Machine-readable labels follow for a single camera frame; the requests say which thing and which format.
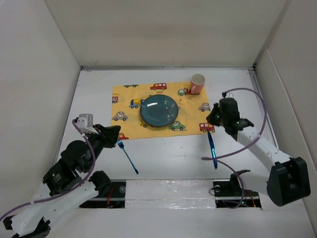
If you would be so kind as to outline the teal ceramic plate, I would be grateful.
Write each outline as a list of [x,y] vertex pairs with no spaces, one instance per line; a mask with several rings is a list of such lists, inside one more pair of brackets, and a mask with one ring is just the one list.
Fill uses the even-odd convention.
[[140,117],[152,127],[166,127],[178,117],[179,107],[176,101],[167,95],[153,95],[140,106]]

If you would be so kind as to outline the yellow car print cloth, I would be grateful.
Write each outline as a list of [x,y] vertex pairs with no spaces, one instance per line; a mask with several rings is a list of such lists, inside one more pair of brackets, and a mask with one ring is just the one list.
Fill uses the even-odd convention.
[[[142,120],[141,104],[154,95],[176,102],[178,116],[172,124],[157,128]],[[193,95],[188,82],[126,84],[112,89],[111,125],[121,126],[122,140],[214,133],[215,128],[206,122],[210,111],[206,91]]]

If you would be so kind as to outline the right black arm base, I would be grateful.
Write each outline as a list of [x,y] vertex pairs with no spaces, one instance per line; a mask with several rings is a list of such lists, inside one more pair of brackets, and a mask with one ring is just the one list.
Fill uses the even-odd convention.
[[228,179],[216,179],[212,182],[209,194],[215,198],[216,208],[261,208],[260,196],[252,190],[244,190],[238,177],[233,173]]

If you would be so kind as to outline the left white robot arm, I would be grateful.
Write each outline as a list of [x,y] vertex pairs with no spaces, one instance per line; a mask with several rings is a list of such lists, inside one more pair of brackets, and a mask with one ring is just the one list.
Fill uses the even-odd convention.
[[94,171],[100,153],[114,148],[119,125],[75,127],[83,140],[75,140],[61,152],[61,158],[43,177],[30,202],[1,216],[6,230],[15,238],[45,238],[61,216],[96,196],[110,193],[112,182],[104,171]]

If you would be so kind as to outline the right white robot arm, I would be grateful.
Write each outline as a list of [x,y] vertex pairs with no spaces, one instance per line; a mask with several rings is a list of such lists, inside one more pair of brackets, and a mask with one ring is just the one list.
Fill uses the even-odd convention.
[[252,122],[240,117],[234,98],[223,98],[215,103],[206,119],[211,125],[223,127],[267,169],[265,176],[248,169],[234,172],[229,183],[231,193],[241,195],[246,190],[262,193],[279,207],[311,194],[306,161],[291,157],[262,137]]

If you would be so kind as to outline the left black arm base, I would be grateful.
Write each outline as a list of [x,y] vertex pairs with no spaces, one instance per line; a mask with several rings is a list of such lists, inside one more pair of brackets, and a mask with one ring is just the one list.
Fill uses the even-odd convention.
[[111,180],[104,171],[96,171],[89,181],[97,185],[98,194],[82,203],[80,208],[125,208],[125,180]]

